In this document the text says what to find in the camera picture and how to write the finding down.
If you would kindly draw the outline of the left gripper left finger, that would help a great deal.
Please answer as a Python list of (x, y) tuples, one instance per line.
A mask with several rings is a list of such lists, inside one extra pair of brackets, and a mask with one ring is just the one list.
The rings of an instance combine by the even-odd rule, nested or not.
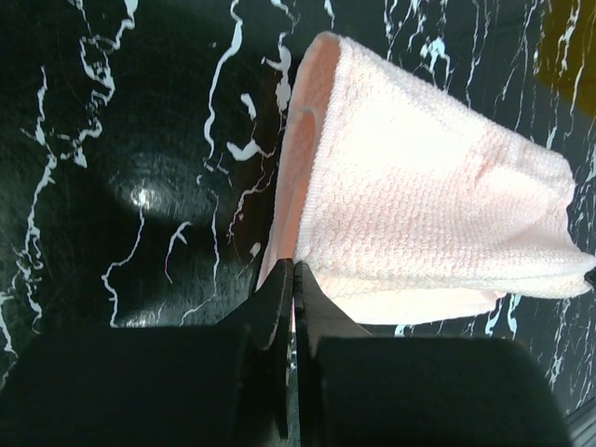
[(289, 434), (293, 262), (211, 326), (38, 336), (1, 393), (5, 446), (277, 446)]

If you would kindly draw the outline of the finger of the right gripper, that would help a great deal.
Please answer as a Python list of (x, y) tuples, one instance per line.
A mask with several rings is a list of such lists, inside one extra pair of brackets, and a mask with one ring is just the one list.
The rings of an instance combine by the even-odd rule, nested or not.
[(587, 272), (584, 279), (592, 288), (596, 288), (596, 268), (592, 268)]

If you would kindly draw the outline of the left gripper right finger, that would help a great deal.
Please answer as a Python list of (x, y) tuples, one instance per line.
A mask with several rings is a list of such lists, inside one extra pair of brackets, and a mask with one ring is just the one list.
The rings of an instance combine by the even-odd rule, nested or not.
[(500, 338), (376, 337), (294, 269), (304, 446), (567, 446), (527, 350)]

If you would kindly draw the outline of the pale pink towel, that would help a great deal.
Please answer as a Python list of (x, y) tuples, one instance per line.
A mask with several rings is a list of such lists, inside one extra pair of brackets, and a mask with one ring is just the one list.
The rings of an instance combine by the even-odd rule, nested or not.
[(568, 232), (575, 189), (560, 154), (325, 32), (297, 71), (260, 273), (303, 262), (367, 324), (572, 298), (595, 266)]

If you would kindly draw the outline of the black marble pattern mat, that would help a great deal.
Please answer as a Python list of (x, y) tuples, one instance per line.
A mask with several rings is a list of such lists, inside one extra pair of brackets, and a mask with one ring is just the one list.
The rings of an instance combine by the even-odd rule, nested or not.
[(565, 156), (594, 251), (591, 1), (5, 1), (3, 376), (43, 331), (212, 324), (252, 292), (322, 32)]

